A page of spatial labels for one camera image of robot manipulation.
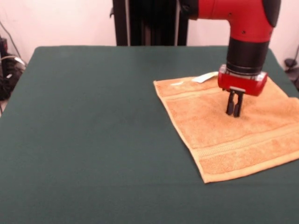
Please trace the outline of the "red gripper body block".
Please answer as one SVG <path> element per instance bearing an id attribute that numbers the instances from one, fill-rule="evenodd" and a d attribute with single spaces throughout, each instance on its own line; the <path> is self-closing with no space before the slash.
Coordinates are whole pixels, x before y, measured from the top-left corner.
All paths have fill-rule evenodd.
<path id="1" fill-rule="evenodd" d="M 219 68 L 218 86 L 226 91 L 234 90 L 251 96 L 259 96 L 267 82 L 268 73 L 245 76 L 229 71 L 225 64 Z"/>

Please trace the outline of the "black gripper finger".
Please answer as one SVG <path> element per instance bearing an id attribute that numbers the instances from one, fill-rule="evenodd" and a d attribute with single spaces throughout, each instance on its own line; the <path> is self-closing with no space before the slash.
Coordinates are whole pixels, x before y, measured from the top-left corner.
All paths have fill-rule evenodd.
<path id="1" fill-rule="evenodd" d="M 234 113 L 234 109 L 235 109 L 234 96 L 235 96 L 235 91 L 231 90 L 229 92 L 228 104 L 226 109 L 227 115 L 232 115 Z"/>
<path id="2" fill-rule="evenodd" d="M 241 108 L 242 108 L 244 93 L 243 92 L 236 92 L 236 94 L 238 95 L 238 101 L 237 101 L 237 104 L 234 107 L 233 115 L 234 115 L 235 118 L 238 118 L 238 117 L 240 117 L 240 114 L 241 114 Z"/>

